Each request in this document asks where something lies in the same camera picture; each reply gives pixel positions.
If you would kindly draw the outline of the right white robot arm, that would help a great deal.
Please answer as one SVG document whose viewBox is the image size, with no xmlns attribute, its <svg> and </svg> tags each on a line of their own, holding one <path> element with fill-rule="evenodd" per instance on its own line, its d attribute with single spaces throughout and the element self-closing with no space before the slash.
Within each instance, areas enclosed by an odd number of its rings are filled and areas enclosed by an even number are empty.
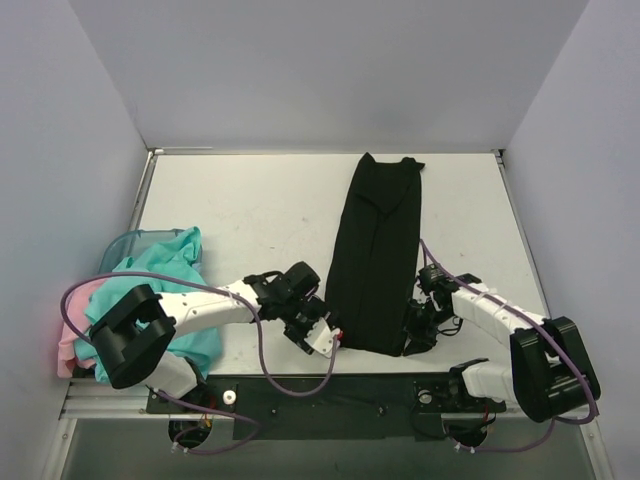
<svg viewBox="0 0 640 480">
<path fill-rule="evenodd" d="M 425 298 L 409 302 L 406 355 L 431 350 L 438 337 L 453 336 L 466 324 L 509 352 L 508 365 L 477 358 L 449 369 L 441 390 L 454 409 L 489 399 L 516 404 L 541 423 L 582 406 L 596 407 L 601 387 L 572 320 L 533 314 L 471 274 L 450 277 L 434 265 L 422 268 L 416 283 Z"/>
</svg>

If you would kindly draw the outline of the black t shirt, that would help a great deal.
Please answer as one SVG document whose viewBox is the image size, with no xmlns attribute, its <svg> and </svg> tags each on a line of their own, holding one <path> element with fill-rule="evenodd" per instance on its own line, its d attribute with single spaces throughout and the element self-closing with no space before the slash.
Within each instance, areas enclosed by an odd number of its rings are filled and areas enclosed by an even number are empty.
<svg viewBox="0 0 640 480">
<path fill-rule="evenodd" d="M 342 345 L 400 356 L 415 281 L 424 165 L 411 157 L 359 160 L 349 186 L 325 288 Z"/>
</svg>

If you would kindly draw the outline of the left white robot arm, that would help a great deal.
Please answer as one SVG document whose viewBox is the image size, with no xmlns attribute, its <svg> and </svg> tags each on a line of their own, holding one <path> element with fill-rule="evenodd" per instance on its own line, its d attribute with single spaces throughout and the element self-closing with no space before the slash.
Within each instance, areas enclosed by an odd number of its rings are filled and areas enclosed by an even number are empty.
<svg viewBox="0 0 640 480">
<path fill-rule="evenodd" d="M 170 343 L 227 324 L 280 320 L 285 337 L 302 351 L 333 358 L 341 331 L 315 294 L 319 283 L 300 261 L 285 272 L 248 275 L 218 288 L 200 285 L 187 293 L 156 293 L 141 284 L 90 328 L 89 339 L 113 388 L 144 385 L 193 412 L 205 402 L 204 378 L 194 361 L 170 352 Z"/>
</svg>

